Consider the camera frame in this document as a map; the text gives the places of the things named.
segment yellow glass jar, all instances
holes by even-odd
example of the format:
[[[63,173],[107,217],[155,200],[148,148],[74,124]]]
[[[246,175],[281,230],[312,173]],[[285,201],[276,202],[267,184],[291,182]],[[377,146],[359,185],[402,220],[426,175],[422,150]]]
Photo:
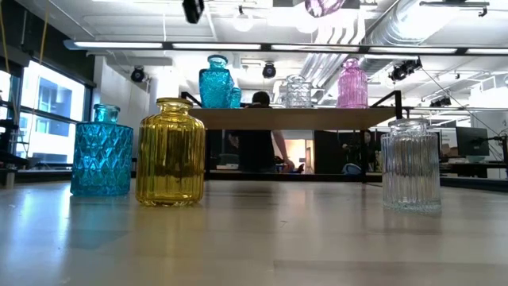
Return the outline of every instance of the yellow glass jar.
[[[136,199],[146,206],[185,206],[203,196],[205,126],[186,99],[157,99],[160,114],[140,124]]]

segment black shirt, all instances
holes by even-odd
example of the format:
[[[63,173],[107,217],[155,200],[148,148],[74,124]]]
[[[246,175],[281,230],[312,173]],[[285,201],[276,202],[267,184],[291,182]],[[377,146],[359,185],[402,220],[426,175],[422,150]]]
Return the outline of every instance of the black shirt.
[[[253,105],[249,108],[271,108]],[[259,171],[275,166],[275,151],[271,143],[271,130],[238,130],[232,136],[238,137],[240,170]]]

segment spotlight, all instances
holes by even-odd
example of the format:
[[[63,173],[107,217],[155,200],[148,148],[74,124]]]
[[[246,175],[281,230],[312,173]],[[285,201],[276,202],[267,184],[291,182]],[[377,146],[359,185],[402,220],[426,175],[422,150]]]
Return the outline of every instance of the spotlight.
[[[394,82],[404,80],[407,76],[414,73],[414,71],[422,68],[420,58],[417,60],[405,60],[400,65],[394,66],[394,70],[388,76]]]
[[[451,105],[452,105],[452,100],[448,96],[445,96],[440,99],[435,99],[430,103],[430,107],[445,107],[445,106],[451,106]]]
[[[134,83],[143,83],[146,80],[146,74],[144,73],[144,67],[134,67],[133,73],[130,75],[130,79]]]
[[[275,69],[275,66],[273,63],[266,63],[263,68],[263,77],[265,79],[271,79],[275,76],[277,73],[277,70]]]
[[[183,10],[185,11],[185,18],[191,24],[198,24],[201,14],[205,9],[203,0],[183,0]]]

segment person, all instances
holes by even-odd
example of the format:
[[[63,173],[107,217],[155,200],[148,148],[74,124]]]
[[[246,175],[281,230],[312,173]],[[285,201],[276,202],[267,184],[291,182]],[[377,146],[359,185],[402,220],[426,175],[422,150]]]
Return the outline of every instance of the person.
[[[374,171],[375,151],[377,150],[377,148],[375,147],[375,142],[372,140],[372,132],[369,129],[365,130],[364,132],[364,140],[365,145],[367,146],[367,155],[368,155],[367,161],[369,163],[369,171]],[[355,144],[353,146],[343,144],[342,149],[352,155],[352,157],[350,157],[351,161],[348,163],[353,163],[357,164],[358,166],[361,166],[361,148],[359,142],[358,144]]]
[[[247,108],[271,108],[270,95],[264,91],[256,92],[252,96],[252,104]],[[294,164],[287,156],[286,143],[280,130],[238,130],[229,135],[229,142],[238,148],[239,168],[242,172],[275,172],[272,134],[283,156],[284,164],[293,170]]]

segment desk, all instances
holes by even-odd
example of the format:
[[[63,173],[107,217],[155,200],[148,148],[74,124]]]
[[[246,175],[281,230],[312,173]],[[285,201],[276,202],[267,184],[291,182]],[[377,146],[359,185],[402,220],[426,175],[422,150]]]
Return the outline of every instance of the desk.
[[[490,168],[506,169],[503,163],[447,163],[440,164],[440,171],[457,173],[459,176],[477,176],[487,178],[487,170]]]
[[[196,207],[69,183],[0,191],[0,285],[506,285],[508,196],[443,187],[443,212],[384,210],[380,187],[210,181]]]

